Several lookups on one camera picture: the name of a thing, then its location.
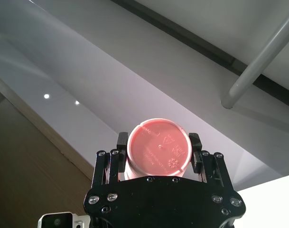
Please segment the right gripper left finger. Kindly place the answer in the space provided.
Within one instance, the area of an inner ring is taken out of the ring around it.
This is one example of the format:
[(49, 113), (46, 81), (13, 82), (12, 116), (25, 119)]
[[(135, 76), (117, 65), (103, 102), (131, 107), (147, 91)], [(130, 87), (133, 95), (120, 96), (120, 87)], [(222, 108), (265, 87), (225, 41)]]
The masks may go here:
[(128, 133), (119, 133), (117, 145), (110, 152), (100, 150), (96, 153), (96, 162), (91, 187), (107, 183), (116, 183), (120, 174), (125, 172), (127, 160)]

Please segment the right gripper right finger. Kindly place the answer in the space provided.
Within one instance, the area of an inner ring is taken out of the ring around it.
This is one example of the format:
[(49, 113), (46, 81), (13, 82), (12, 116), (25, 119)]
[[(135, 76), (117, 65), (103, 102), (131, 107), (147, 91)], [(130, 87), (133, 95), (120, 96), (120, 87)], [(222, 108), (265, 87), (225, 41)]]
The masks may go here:
[(210, 154), (208, 151), (203, 150), (198, 134), (190, 133), (188, 137), (192, 146), (192, 168), (194, 173), (198, 174), (199, 180), (209, 185), (233, 190), (224, 155), (220, 152)]

